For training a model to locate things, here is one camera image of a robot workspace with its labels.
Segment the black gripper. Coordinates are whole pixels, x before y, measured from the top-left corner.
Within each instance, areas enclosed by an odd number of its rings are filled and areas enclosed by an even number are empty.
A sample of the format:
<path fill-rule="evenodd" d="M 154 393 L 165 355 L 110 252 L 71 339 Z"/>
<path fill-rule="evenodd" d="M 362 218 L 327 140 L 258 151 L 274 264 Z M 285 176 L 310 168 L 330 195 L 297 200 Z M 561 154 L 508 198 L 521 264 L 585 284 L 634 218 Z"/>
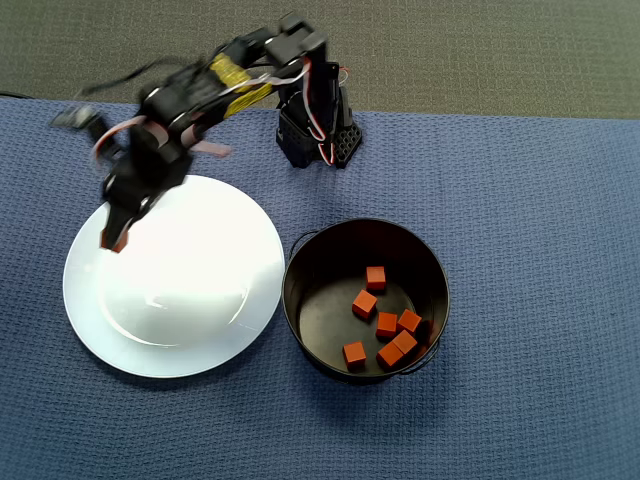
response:
<path fill-rule="evenodd" d="M 148 125 L 129 129 L 129 145 L 104 181 L 108 213 L 103 236 L 119 243 L 124 234 L 166 191 L 181 185 L 193 162 L 175 139 Z"/>

